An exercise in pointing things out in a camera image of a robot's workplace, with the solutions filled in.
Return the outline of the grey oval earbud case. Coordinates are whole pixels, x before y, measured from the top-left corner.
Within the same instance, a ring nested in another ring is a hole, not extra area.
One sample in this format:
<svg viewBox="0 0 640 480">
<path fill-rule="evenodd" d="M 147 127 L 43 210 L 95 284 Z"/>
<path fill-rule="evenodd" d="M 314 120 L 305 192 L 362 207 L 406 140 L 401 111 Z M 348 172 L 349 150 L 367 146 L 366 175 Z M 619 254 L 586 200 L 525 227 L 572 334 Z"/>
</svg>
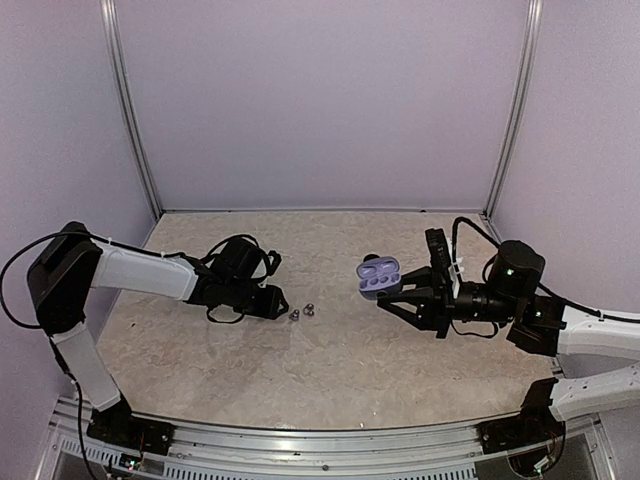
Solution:
<svg viewBox="0 0 640 480">
<path fill-rule="evenodd" d="M 358 290 L 367 300 L 396 294 L 402 289 L 399 262 L 391 256 L 366 255 L 356 268 Z"/>
</svg>

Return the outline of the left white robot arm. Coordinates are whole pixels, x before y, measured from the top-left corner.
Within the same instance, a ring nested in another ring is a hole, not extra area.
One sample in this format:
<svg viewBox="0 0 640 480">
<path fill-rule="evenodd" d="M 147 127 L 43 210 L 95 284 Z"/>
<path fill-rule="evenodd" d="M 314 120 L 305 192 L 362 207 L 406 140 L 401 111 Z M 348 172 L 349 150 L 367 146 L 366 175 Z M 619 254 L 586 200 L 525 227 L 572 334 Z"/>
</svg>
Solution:
<svg viewBox="0 0 640 480">
<path fill-rule="evenodd" d="M 122 407 L 117 386 L 86 325 L 85 307 L 96 290 L 155 295 L 202 307 L 208 321 L 228 307 L 247 317 L 276 320 L 289 310 L 283 290 L 269 283 L 281 256 L 263 250 L 248 234 L 233 235 L 201 258 L 161 253 L 117 243 L 71 222 L 44 240 L 27 271 L 36 320 L 63 372 L 98 412 L 102 430 L 121 445 L 140 434 L 137 418 Z"/>
</svg>

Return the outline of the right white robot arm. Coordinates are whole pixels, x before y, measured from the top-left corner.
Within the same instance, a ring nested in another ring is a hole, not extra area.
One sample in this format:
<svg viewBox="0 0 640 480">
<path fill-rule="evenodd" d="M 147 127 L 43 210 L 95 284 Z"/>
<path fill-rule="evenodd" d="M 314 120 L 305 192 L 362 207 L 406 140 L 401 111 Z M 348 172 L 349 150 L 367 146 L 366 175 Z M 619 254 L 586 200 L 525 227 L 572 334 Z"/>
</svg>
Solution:
<svg viewBox="0 0 640 480">
<path fill-rule="evenodd" d="M 456 323 L 488 323 L 509 330 L 507 339 L 534 355 L 601 355 L 630 365 L 582 378 L 549 378 L 531 385 L 511 433 L 523 444 L 535 442 L 551 424 L 581 415 L 639 403 L 639 317 L 575 304 L 547 293 L 540 284 L 544 258 L 521 241 L 506 241 L 489 262 L 482 282 L 461 279 L 452 250 L 431 231 L 429 265 L 401 273 L 392 257 L 367 257 L 360 272 L 363 296 L 420 331 L 445 338 Z"/>
</svg>

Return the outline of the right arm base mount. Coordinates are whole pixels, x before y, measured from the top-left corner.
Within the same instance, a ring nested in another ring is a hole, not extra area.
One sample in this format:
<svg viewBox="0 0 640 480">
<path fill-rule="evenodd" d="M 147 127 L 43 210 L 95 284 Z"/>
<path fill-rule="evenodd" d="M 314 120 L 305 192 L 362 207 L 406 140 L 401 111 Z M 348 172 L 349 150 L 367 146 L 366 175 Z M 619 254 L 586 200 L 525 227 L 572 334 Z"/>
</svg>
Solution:
<svg viewBox="0 0 640 480">
<path fill-rule="evenodd" d="M 551 392 L 557 378 L 535 381 L 529 388 L 517 414 L 487 420 L 476 426 L 484 454 L 522 448 L 561 437 L 564 421 L 551 413 Z"/>
</svg>

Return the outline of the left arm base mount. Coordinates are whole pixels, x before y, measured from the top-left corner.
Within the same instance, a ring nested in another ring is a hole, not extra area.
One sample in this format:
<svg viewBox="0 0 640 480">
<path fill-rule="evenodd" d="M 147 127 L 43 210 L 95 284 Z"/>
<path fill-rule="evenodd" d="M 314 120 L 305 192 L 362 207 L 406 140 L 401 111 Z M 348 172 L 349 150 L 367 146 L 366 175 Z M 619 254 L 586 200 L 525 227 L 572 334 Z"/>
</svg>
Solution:
<svg viewBox="0 0 640 480">
<path fill-rule="evenodd" d="M 174 431 L 171 423 L 134 415 L 128 401 L 122 397 L 103 411 L 92 410 L 87 434 L 107 444 L 166 456 Z"/>
</svg>

